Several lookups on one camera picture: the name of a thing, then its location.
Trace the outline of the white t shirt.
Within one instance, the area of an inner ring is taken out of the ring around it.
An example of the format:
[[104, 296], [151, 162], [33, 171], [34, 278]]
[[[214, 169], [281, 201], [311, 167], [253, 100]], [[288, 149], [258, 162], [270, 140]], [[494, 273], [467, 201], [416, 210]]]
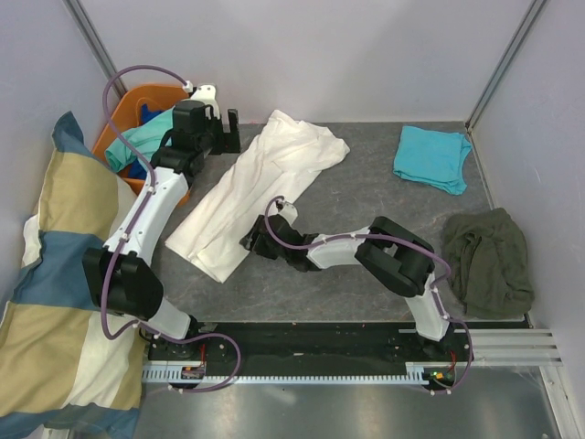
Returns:
[[248, 149], [165, 241], [165, 247], [224, 283], [248, 256], [240, 244], [269, 201], [295, 201], [322, 171], [349, 154], [329, 129], [275, 110]]

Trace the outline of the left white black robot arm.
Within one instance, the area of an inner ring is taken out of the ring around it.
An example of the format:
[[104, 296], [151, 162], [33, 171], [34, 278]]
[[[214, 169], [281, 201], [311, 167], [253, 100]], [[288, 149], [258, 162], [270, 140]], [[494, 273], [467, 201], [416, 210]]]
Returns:
[[197, 321], [165, 299], [151, 263], [165, 224], [193, 186], [205, 158], [240, 153], [239, 113], [230, 109], [223, 119], [212, 99], [192, 97], [175, 105], [172, 120], [131, 210], [101, 248], [86, 250], [82, 264], [108, 339], [116, 336], [107, 316], [127, 316], [132, 325], [168, 339], [169, 349], [180, 359], [192, 359], [201, 346]]

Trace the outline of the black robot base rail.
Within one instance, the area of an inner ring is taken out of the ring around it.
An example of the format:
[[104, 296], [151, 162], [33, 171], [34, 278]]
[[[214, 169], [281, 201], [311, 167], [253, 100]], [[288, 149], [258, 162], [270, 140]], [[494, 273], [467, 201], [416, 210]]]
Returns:
[[188, 345], [153, 342], [150, 360], [203, 360], [220, 372], [400, 372], [407, 362], [466, 364], [473, 359], [468, 337], [453, 328], [433, 342], [411, 323], [208, 324], [215, 337]]

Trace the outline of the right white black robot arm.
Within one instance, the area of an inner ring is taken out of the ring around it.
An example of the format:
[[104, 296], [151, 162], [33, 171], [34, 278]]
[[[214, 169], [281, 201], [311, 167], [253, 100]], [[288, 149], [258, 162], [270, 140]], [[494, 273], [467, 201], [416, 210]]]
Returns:
[[267, 259], [282, 258], [302, 273], [361, 266], [405, 299], [425, 358], [441, 359], [452, 348], [435, 278], [435, 264], [444, 261], [429, 243], [386, 217], [354, 232], [324, 235], [302, 234], [281, 214], [260, 215], [239, 244]]

